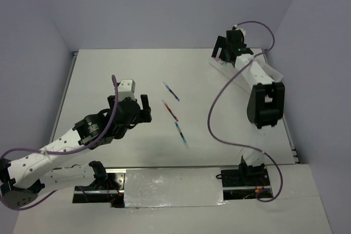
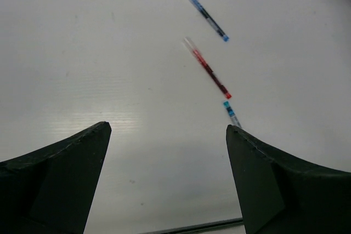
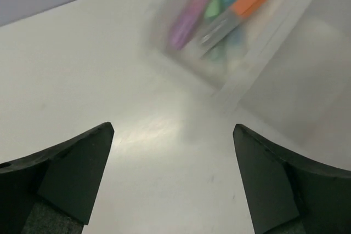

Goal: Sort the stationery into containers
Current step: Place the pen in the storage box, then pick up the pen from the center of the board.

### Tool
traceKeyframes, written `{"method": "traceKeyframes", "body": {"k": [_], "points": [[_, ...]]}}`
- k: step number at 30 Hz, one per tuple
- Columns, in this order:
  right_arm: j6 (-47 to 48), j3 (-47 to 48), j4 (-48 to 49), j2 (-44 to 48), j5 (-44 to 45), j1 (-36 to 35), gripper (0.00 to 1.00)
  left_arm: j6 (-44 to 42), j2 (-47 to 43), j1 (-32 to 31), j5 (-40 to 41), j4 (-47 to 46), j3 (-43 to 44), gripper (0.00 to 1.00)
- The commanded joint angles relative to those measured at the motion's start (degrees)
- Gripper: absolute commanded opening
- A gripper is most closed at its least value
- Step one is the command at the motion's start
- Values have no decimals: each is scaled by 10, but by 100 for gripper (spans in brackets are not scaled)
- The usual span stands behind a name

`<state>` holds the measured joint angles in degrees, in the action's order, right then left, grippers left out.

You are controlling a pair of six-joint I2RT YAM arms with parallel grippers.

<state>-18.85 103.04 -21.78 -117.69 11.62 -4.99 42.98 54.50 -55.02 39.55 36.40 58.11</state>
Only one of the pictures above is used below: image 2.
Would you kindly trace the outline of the red pen refill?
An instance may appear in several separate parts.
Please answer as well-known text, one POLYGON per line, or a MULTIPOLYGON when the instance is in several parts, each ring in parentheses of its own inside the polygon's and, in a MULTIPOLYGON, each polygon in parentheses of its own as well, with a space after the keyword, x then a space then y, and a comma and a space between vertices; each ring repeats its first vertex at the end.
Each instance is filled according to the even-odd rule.
POLYGON ((193 41, 189 37, 184 38, 184 44, 192 54, 192 56, 199 62, 199 64, 205 69, 205 71, 208 73, 208 75, 212 78, 214 83, 217 85, 217 87, 220 89, 220 91, 223 93, 226 99, 231 99, 231 94, 229 91, 226 89, 226 87, 223 85, 223 83, 218 79, 218 77, 215 75, 214 71, 210 67, 210 65, 206 62, 206 60, 203 58, 202 54, 200 53, 199 49, 196 47, 196 45, 193 43, 193 41))

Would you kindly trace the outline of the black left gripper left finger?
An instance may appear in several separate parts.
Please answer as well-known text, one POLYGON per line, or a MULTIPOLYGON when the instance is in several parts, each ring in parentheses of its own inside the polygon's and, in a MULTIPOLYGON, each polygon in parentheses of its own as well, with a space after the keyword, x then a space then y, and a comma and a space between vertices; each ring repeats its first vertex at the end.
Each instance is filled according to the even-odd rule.
POLYGON ((110 135, 98 122, 1 162, 1 233, 84 233, 110 135))

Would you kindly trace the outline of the light blue pen refill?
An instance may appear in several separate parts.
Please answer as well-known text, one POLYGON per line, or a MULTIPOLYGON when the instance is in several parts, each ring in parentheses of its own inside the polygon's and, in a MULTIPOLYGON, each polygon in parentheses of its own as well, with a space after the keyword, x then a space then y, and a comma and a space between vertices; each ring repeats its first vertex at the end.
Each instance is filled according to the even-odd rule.
POLYGON ((230 103, 229 101, 225 101, 223 102, 223 105, 224 105, 224 108, 226 109, 228 115, 229 115, 229 118, 232 122, 233 125, 239 127, 240 129, 242 129, 242 125, 241 123, 239 122, 238 118, 237 118, 237 115, 235 113, 235 111, 232 109, 232 107, 230 106, 230 103))

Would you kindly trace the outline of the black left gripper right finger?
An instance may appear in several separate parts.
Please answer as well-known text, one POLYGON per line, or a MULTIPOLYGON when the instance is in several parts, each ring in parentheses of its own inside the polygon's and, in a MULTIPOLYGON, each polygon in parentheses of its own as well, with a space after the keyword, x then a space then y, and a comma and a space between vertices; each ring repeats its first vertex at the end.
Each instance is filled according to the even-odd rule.
POLYGON ((305 161, 234 125, 226 142, 247 233, 350 233, 350 173, 305 161))

